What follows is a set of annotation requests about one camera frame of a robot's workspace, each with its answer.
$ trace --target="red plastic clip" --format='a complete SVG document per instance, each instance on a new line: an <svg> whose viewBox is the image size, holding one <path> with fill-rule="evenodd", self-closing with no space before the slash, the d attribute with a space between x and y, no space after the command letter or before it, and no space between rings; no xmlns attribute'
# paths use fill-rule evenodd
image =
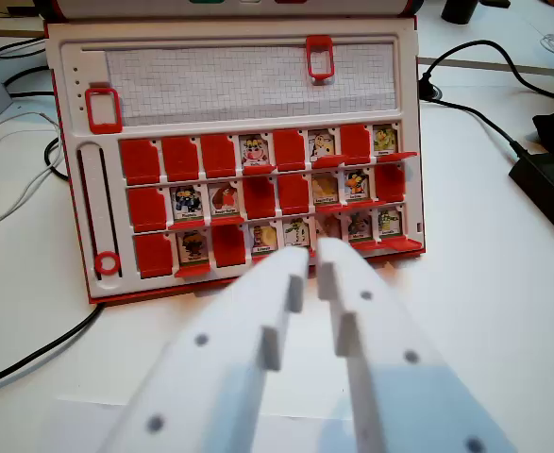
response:
<svg viewBox="0 0 554 453"><path fill-rule="evenodd" d="M221 225L240 225L245 221L243 217L240 215L236 216L228 216L228 217L217 217L215 219L211 219L211 226L212 227L218 227Z"/></svg>
<svg viewBox="0 0 554 453"><path fill-rule="evenodd" d="M420 242L409 239L406 236L382 239L381 245L383 247L392 248L397 252L408 252L410 250L417 250L421 248Z"/></svg>
<svg viewBox="0 0 554 453"><path fill-rule="evenodd" d="M174 222L173 225L167 229L179 230L179 229L197 229L205 226L204 220L186 220L183 222Z"/></svg>
<svg viewBox="0 0 554 453"><path fill-rule="evenodd" d="M349 200L348 204L342 208L342 211L369 210L371 208L376 208L377 206L382 206L387 203L388 203L387 201L382 201L382 200L362 200L362 201Z"/></svg>
<svg viewBox="0 0 554 453"><path fill-rule="evenodd" d="M343 206L342 203L332 203L328 205L317 205L316 206L316 212L320 212L321 214L329 214L332 212L340 212L342 211Z"/></svg>
<svg viewBox="0 0 554 453"><path fill-rule="evenodd" d="M326 49L329 52L330 71L328 73L315 74L312 70L311 53L322 52ZM333 77L335 74L335 65L333 64L333 41L330 36L313 35L306 38L306 61L308 63L308 74L315 80L325 80L326 78Z"/></svg>
<svg viewBox="0 0 554 453"><path fill-rule="evenodd" d="M312 163L313 169L337 167L340 163L344 163L345 156L322 156Z"/></svg>
<svg viewBox="0 0 554 453"><path fill-rule="evenodd" d="M203 276L211 270L210 264L208 262L203 264L193 264L190 266L182 266L176 271L174 277L196 277Z"/></svg>
<svg viewBox="0 0 554 453"><path fill-rule="evenodd" d="M415 153L414 151L407 151L406 153L386 154L384 156L379 156L378 162L399 162L406 158L412 158L413 156L417 156L417 153Z"/></svg>
<svg viewBox="0 0 554 453"><path fill-rule="evenodd" d="M253 167L247 166L243 167L244 176L257 176L257 175L268 175L273 173L277 168L276 165L255 165Z"/></svg>
<svg viewBox="0 0 554 453"><path fill-rule="evenodd" d="M381 248L375 239L371 241L360 241L357 243L350 243L350 246L361 252L367 252L369 250L376 250L378 248Z"/></svg>
<svg viewBox="0 0 554 453"><path fill-rule="evenodd" d="M111 94L113 96L113 106L115 107L115 123L103 123L98 125L94 122L92 116L92 95L93 94ZM92 134L117 134L122 131L122 112L119 107L119 94L113 88L89 88L86 90L86 109L88 110L88 124Z"/></svg>
<svg viewBox="0 0 554 453"><path fill-rule="evenodd" d="M103 258L112 258L113 267L109 269L104 268ZM122 263L119 261L119 255L117 255L115 252L100 252L98 255L96 255L96 258L94 259L94 269L96 269L96 272L98 274L102 274L103 276L112 276L117 271L119 271L121 265Z"/></svg>

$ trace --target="power adapter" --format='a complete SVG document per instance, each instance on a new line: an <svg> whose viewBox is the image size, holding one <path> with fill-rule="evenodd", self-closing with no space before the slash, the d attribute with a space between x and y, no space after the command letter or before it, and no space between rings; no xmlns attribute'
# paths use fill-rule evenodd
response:
<svg viewBox="0 0 554 453"><path fill-rule="evenodd" d="M478 110L443 101L441 99L442 92L429 81L430 76L428 70L419 80L419 98L441 106L473 113L501 134L518 157L518 162L510 171L510 176L554 225L554 154L531 155L520 143Z"/></svg>
<svg viewBox="0 0 554 453"><path fill-rule="evenodd" d="M554 155L522 153L518 157L510 176L554 225Z"/></svg>

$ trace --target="character card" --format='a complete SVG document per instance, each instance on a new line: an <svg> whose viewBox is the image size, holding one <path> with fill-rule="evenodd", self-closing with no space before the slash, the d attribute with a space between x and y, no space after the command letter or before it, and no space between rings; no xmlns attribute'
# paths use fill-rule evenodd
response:
<svg viewBox="0 0 554 453"><path fill-rule="evenodd" d="M171 187L170 197L175 222L203 218L201 192L194 186Z"/></svg>
<svg viewBox="0 0 554 453"><path fill-rule="evenodd" d="M354 212L350 214L348 224L348 241L357 243L373 239L373 225L371 213L367 211Z"/></svg>
<svg viewBox="0 0 554 453"><path fill-rule="evenodd" d="M266 255L277 250L277 229L265 222L249 226L251 239L251 256Z"/></svg>
<svg viewBox="0 0 554 453"><path fill-rule="evenodd" d="M181 266L201 264L209 260L208 240L201 231L182 231L176 234L176 239Z"/></svg>
<svg viewBox="0 0 554 453"><path fill-rule="evenodd" d="M339 200L337 177L330 173L312 175L312 199L315 205L329 205Z"/></svg>
<svg viewBox="0 0 554 453"><path fill-rule="evenodd" d="M369 176L363 170L344 173L344 197L348 201L369 198Z"/></svg>
<svg viewBox="0 0 554 453"><path fill-rule="evenodd" d="M402 234L402 215L397 209L380 210L378 213L379 237L400 236Z"/></svg>
<svg viewBox="0 0 554 453"><path fill-rule="evenodd" d="M342 223L335 215L317 215L314 217L316 224L316 238L342 238Z"/></svg>
<svg viewBox="0 0 554 453"><path fill-rule="evenodd" d="M392 125L373 126L373 147L376 156L393 154L396 152L396 129Z"/></svg>
<svg viewBox="0 0 554 453"><path fill-rule="evenodd" d="M326 129L309 130L308 145L311 151L311 162L323 156L335 155L335 138Z"/></svg>
<svg viewBox="0 0 554 453"><path fill-rule="evenodd" d="M210 211L212 217L239 214L237 187L230 182L209 184Z"/></svg>
<svg viewBox="0 0 554 453"><path fill-rule="evenodd" d="M260 134L242 135L240 139L243 167L268 165L268 142Z"/></svg>
<svg viewBox="0 0 554 453"><path fill-rule="evenodd" d="M285 235L285 245L311 246L310 228L301 217L283 220L283 233Z"/></svg>

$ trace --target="screw hole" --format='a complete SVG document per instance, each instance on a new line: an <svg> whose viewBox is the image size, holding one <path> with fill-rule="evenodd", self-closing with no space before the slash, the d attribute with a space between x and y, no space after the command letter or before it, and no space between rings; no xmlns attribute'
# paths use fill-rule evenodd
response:
<svg viewBox="0 0 554 453"><path fill-rule="evenodd" d="M209 340L210 337L208 337L205 333L200 333L199 335L194 337L194 342L197 344L197 346L205 346Z"/></svg>
<svg viewBox="0 0 554 453"><path fill-rule="evenodd" d="M415 351L410 349L405 352L405 361L415 364L419 362L419 355Z"/></svg>
<svg viewBox="0 0 554 453"><path fill-rule="evenodd" d="M160 415L153 415L151 418L148 419L148 422L146 422L146 428L149 430L149 432L158 432L161 431L164 425L163 417Z"/></svg>
<svg viewBox="0 0 554 453"><path fill-rule="evenodd" d="M471 453L483 453L486 451L484 444L477 437L468 439L465 446L467 447L467 451L470 451Z"/></svg>

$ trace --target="white plastic frame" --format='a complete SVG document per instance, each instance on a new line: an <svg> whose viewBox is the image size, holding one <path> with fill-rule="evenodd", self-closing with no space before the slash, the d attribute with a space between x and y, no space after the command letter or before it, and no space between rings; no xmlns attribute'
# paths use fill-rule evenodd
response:
<svg viewBox="0 0 554 453"><path fill-rule="evenodd" d="M419 123L416 87L416 56L417 36L413 18L405 19L309 19L309 20L224 20L224 21L173 21L112 23L112 24L50 24L49 39L46 42L48 62L56 80L56 91L65 138L69 171L73 186L74 204L84 256L85 274L89 293L92 299L117 294L133 294L146 290L172 288L182 284L198 283L221 278L237 277L247 270L252 262L250 252L246 251L245 264L227 268L216 268L199 277L176 278L173 275L165 277L141 278L136 265L136 256L132 241L133 228L129 222L129 207L126 199L126 180L121 166L118 142L124 139L156 140L155 146L160 155L160 139L172 136L188 136L195 138L199 157L199 180L205 181L203 160L200 155L199 136L204 134L226 133L232 135L237 160L236 176L232 178L215 178L211 181L241 179L241 153L237 135L250 133L268 133L269 151L274 159L272 132L276 129L294 128L303 131L305 153L309 172L309 129L339 127L347 124L385 124L399 123L399 151L419 151ZM303 45L309 35L328 34L335 45L352 42L391 42L394 46L394 78L395 99L397 109L364 111L352 113L337 113L329 115L309 115L286 118L250 119L235 121L220 121L213 123L174 124L156 126L126 126L121 133L94 135L90 132L88 118L84 105L84 91L90 86L103 87L110 85L109 70L105 57L106 50L119 48L150 48L178 47L196 45L234 45L242 42L257 45L279 45L280 43ZM341 152L339 133L336 136L336 149ZM90 143L102 148L106 162L107 180L112 214L115 223L116 242L121 261L121 277L97 279L94 271L94 255L92 238L85 215L85 194L82 190L82 175L78 165L74 165L76 153L82 145ZM421 231L409 228L407 235L421 244L424 243L423 201L421 189L421 164L418 157L405 159L406 195L405 223L421 225ZM182 184L181 181L168 182L164 169L157 186L172 186ZM328 169L316 170L325 172ZM272 174L277 184L277 175ZM169 191L164 191L169 198ZM241 199L240 209L244 215L244 203ZM275 186L277 218L290 216L279 215L278 191ZM171 209L171 203L166 203L166 209ZM97 252L108 249L98 247ZM391 254L392 250L375 250L363 252L364 256Z"/></svg>

